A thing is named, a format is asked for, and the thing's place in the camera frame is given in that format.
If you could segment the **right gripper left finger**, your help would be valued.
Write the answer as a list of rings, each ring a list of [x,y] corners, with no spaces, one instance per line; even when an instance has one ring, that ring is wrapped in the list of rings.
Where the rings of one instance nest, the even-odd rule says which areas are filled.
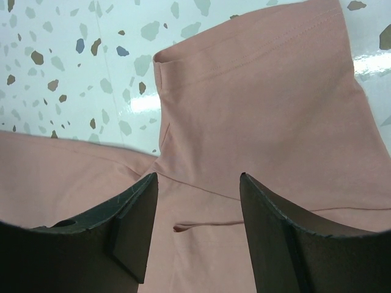
[[[2,292],[136,292],[144,282],[158,199],[150,173],[52,227],[1,223]]]

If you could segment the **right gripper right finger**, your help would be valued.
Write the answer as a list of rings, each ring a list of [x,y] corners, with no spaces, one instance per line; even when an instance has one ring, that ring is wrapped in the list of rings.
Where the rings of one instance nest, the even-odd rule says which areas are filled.
[[[390,291],[390,231],[320,217],[247,173],[239,191],[258,292]]]

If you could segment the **pink printed t-shirt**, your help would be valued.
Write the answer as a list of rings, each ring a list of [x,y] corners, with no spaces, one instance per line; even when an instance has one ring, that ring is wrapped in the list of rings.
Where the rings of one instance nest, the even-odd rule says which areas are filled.
[[[243,173],[390,231],[390,2],[2,1],[1,223],[52,227],[150,173],[136,292],[258,292]]]

